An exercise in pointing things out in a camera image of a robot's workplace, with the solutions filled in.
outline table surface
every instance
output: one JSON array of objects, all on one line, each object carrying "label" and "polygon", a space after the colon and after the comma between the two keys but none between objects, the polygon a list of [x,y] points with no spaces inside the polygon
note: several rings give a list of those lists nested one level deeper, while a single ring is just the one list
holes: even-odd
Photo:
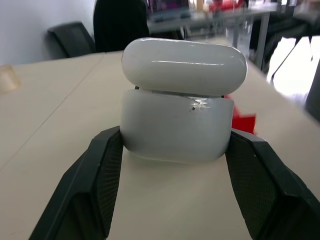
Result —
[{"label": "table surface", "polygon": [[[95,54],[14,68],[22,85],[0,97],[0,239],[27,240],[65,171],[94,136],[120,124],[122,95],[134,87],[121,57]],[[256,113],[257,135],[320,199],[318,124],[250,63],[231,97],[243,114]],[[124,150],[108,239],[251,238],[224,156],[188,165],[137,159]]]},{"label": "table surface", "polygon": [[[252,5],[250,8],[236,8],[226,11],[221,11],[218,14],[197,12],[194,10],[176,11],[171,13],[168,17],[168,13],[163,13],[163,21],[148,21],[148,28],[150,33],[160,33],[170,30],[179,29],[180,27],[201,27],[212,24],[216,21],[227,20],[227,19],[238,19],[247,17],[261,17],[263,14],[271,13],[277,10],[276,3],[266,3],[260,5]],[[180,18],[182,14],[188,14],[189,17]],[[156,14],[157,18],[161,18],[161,14]]]}]

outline white wall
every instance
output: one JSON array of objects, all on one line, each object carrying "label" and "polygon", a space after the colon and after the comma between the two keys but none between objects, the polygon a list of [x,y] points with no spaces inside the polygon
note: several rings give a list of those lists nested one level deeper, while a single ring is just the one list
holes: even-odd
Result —
[{"label": "white wall", "polygon": [[0,65],[63,58],[47,29],[81,21],[93,34],[96,0],[0,0]]}]

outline red object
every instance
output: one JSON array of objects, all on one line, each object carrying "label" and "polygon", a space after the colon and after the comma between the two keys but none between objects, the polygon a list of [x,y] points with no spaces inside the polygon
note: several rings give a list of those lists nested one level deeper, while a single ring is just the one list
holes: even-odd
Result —
[{"label": "red object", "polygon": [[[231,99],[228,95],[224,96],[226,99]],[[255,134],[256,115],[247,114],[242,115],[236,105],[233,107],[232,128]]]},{"label": "red object", "polygon": [[239,0],[238,2],[229,1],[215,1],[213,4],[209,5],[209,12],[213,12],[216,10],[226,11],[230,9],[237,9],[242,7],[245,4],[245,0]]}]

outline chair backrest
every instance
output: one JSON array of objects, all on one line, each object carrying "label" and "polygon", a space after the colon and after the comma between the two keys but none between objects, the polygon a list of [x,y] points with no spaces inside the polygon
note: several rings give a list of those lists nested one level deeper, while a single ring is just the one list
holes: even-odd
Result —
[{"label": "chair backrest", "polygon": [[68,58],[96,52],[95,42],[82,22],[71,22],[48,29]]}]

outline table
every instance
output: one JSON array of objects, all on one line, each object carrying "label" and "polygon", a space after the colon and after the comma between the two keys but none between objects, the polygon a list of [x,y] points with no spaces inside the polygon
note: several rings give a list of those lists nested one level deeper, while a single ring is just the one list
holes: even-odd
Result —
[{"label": "table", "polygon": [[258,47],[256,50],[255,64],[259,68],[262,66],[265,43],[267,37],[267,30],[269,24],[269,17],[271,12],[277,10],[277,3],[267,3],[262,5],[252,6],[250,8],[237,8],[234,10],[227,10],[213,15],[212,13],[190,11],[190,17],[180,18],[183,12],[178,11],[177,18],[167,19],[161,22],[148,21],[148,28],[150,33],[161,33],[166,31],[174,31],[180,27],[202,27],[208,26],[218,21],[227,21],[233,19],[235,28],[233,33],[232,45],[236,48],[239,38],[239,23],[241,19],[245,18],[261,18],[261,27],[259,32]]},{"label": "table", "polygon": [[[215,42],[226,43],[223,39]],[[95,135],[119,125],[122,94],[134,88],[122,73],[121,57],[121,52],[115,52],[23,66],[25,74],[19,74],[22,82],[28,76],[41,78],[45,86],[54,85],[57,93],[71,85],[50,83],[48,71],[60,72],[61,78],[72,74],[78,78],[67,96],[57,101],[58,106],[51,106],[47,118],[39,119],[36,114],[33,120],[30,117],[24,129],[33,121],[40,125],[23,145],[12,146],[15,154],[0,170],[0,239],[27,240],[64,172]],[[94,66],[76,68],[86,65]],[[23,84],[21,91],[26,96],[35,94],[34,89],[25,87]],[[320,199],[318,124],[277,93],[249,62],[246,80],[231,97],[242,113],[257,114],[257,135],[270,143]],[[17,110],[22,105],[12,103]],[[43,111],[43,105],[49,104],[35,102],[34,112]],[[22,113],[11,116],[13,125],[24,116]],[[13,132],[12,139],[21,134]],[[2,134],[0,139],[2,143],[6,140]],[[186,165],[136,159],[125,150],[122,161],[108,239],[250,239],[232,191],[225,157],[204,165]]]}]

